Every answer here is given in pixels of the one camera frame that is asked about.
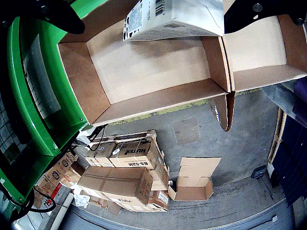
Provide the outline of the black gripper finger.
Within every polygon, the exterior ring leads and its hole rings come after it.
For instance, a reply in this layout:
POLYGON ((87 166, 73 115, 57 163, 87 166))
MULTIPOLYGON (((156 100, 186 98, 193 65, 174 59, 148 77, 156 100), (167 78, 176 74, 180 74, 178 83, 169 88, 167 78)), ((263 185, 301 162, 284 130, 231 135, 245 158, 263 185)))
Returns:
POLYGON ((267 17, 289 15, 296 25, 307 21, 305 0, 236 0, 224 15, 224 33, 237 32, 267 17))
POLYGON ((9 28, 16 17, 39 19, 71 34, 84 32, 84 23, 65 0, 2 0, 0 27, 9 28))

